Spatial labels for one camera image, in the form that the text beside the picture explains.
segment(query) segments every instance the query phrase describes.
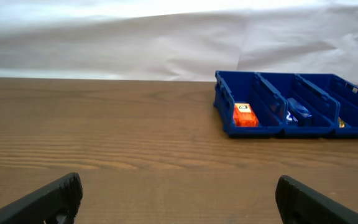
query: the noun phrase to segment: wrinkled paper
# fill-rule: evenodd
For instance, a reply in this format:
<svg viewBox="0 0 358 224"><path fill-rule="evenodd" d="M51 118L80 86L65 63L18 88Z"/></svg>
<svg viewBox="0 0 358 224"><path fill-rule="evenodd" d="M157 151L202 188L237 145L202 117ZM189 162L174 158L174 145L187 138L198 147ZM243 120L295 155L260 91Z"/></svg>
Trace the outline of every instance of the wrinkled paper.
<svg viewBox="0 0 358 224"><path fill-rule="evenodd" d="M0 0L0 77L213 82L215 70L358 84L358 1Z"/></svg>

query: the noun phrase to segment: black object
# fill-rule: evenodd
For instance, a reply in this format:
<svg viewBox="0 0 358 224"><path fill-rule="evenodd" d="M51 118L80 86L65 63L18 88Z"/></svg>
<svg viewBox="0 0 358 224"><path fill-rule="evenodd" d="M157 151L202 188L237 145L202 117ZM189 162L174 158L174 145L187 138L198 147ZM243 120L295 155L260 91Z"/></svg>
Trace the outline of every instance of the black object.
<svg viewBox="0 0 358 224"><path fill-rule="evenodd" d="M284 224L358 224L358 213L287 175L278 180L276 202Z"/></svg>
<svg viewBox="0 0 358 224"><path fill-rule="evenodd" d="M77 173L68 174L0 209L0 224L72 224L82 199ZM283 175L276 202L284 224L358 224L358 213Z"/></svg>
<svg viewBox="0 0 358 224"><path fill-rule="evenodd" d="M0 208L0 224L73 224L81 199L80 176L67 174Z"/></svg>

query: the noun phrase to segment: wood grain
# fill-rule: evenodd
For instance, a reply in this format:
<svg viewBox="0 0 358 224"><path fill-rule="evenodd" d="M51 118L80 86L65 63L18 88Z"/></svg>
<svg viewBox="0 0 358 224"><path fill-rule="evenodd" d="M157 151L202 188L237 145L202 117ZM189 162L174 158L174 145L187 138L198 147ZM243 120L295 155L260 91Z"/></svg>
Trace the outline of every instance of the wood grain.
<svg viewBox="0 0 358 224"><path fill-rule="evenodd" d="M77 223L280 223L288 174L358 212L358 139L229 139L213 87L0 78L0 207L79 172Z"/></svg>

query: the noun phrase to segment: blue container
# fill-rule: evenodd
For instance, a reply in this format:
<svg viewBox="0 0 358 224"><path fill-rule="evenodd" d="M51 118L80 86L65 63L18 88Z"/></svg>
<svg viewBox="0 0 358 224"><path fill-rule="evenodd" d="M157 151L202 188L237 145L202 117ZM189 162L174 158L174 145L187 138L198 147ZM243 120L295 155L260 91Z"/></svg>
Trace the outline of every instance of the blue container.
<svg viewBox="0 0 358 224"><path fill-rule="evenodd" d="M277 134L283 129L287 103L269 82L254 72L216 71L214 106L229 136ZM234 103L249 103L259 120L258 127L234 124Z"/></svg>
<svg viewBox="0 0 358 224"><path fill-rule="evenodd" d="M293 126L285 120L285 134L319 136L333 132L339 114L339 103L328 93L293 73L259 74L269 81L285 99L296 99L313 116L311 126Z"/></svg>
<svg viewBox="0 0 358 224"><path fill-rule="evenodd" d="M333 74L300 74L340 102L339 117L346 122L344 128L335 120L336 136L358 135L358 86Z"/></svg>

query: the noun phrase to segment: brown tabletop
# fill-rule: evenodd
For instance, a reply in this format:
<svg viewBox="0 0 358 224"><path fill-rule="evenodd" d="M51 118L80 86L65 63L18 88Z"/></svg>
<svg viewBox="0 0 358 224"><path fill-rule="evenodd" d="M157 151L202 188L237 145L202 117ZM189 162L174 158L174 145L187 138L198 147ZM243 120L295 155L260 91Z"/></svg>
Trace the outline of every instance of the brown tabletop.
<svg viewBox="0 0 358 224"><path fill-rule="evenodd" d="M80 174L76 223L281 223L287 174L358 212L358 139L229 139L214 83L0 78L0 207Z"/></svg>

